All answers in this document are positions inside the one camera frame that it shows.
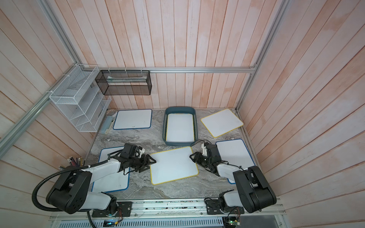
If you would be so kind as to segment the teal plastic storage box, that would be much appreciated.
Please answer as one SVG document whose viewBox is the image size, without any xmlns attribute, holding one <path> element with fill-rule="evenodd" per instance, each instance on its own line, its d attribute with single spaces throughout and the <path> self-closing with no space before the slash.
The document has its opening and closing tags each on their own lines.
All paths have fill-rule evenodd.
<svg viewBox="0 0 365 228">
<path fill-rule="evenodd" d="M 195 140 L 193 142 L 167 142 L 166 138 L 166 127 L 167 127 L 167 116 L 169 114 L 179 113 L 179 114 L 192 114 L 194 116 L 194 133 L 195 133 Z M 166 145 L 169 146 L 190 146 L 198 139 L 198 129 L 197 129 L 197 120 L 196 120 L 196 111 L 192 107 L 187 106 L 173 106 L 168 107 L 164 113 L 164 120 L 163 120 L 163 141 Z"/>
</svg>

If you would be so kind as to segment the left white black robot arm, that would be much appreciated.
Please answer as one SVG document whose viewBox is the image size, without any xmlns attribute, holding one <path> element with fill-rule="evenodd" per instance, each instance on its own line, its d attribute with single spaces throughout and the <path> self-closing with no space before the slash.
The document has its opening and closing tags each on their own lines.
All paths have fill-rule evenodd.
<svg viewBox="0 0 365 228">
<path fill-rule="evenodd" d="M 108 216 L 114 216 L 118 210 L 116 197 L 106 192 L 91 192 L 89 185 L 113 174 L 141 173 L 155 163 L 156 160 L 146 154 L 144 148 L 126 143 L 123 149 L 108 154 L 104 161 L 87 166 L 68 167 L 48 177 L 57 177 L 46 197 L 46 202 L 51 205 L 48 210 L 68 214 L 100 210 Z"/>
</svg>

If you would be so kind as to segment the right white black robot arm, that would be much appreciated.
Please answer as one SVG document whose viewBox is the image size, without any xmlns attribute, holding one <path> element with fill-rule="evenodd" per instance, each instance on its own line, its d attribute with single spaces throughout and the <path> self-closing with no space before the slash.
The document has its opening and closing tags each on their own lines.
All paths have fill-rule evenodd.
<svg viewBox="0 0 365 228">
<path fill-rule="evenodd" d="M 195 152 L 190 159 L 206 171 L 233 180 L 235 190 L 219 194 L 218 199 L 206 198 L 208 214 L 223 214 L 227 212 L 247 211 L 253 213 L 275 205 L 277 197 L 258 166 L 242 168 L 222 160 L 217 145 L 203 144 L 203 153 Z"/>
</svg>

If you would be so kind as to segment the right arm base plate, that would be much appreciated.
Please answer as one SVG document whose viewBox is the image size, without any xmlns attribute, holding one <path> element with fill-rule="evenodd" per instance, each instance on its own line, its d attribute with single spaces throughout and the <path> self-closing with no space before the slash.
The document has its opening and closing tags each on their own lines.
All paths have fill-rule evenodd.
<svg viewBox="0 0 365 228">
<path fill-rule="evenodd" d="M 228 206 L 222 199 L 205 198 L 204 203 L 206 205 L 206 211 L 208 215 L 219 215 L 236 213 L 238 215 L 244 214 L 243 207 L 231 207 Z"/>
</svg>

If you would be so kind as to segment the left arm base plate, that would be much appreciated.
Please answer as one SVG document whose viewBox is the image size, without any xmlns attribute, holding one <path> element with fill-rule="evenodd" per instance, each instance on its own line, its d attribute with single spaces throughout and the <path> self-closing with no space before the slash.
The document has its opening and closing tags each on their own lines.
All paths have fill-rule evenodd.
<svg viewBox="0 0 365 228">
<path fill-rule="evenodd" d="M 130 217 L 133 203 L 131 201 L 117 201 L 115 206 L 108 207 L 106 210 L 93 210 L 93 218 L 116 218 Z"/>
</svg>

